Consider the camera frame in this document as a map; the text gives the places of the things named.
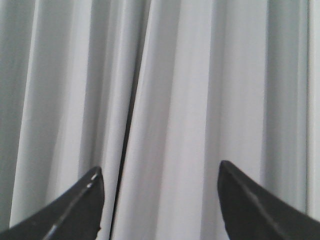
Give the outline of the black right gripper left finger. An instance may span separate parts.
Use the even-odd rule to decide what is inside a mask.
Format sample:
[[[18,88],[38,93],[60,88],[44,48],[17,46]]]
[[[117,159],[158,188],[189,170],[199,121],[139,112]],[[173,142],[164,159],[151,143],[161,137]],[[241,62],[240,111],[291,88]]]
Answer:
[[[52,203],[1,232],[2,240],[95,240],[101,229],[104,180],[90,169]]]

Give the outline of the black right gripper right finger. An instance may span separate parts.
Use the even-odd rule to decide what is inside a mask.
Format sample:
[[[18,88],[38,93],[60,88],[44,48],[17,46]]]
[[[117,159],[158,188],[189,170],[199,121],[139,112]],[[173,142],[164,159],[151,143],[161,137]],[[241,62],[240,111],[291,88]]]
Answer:
[[[217,191],[231,240],[318,240],[320,223],[261,187],[232,162],[219,165]]]

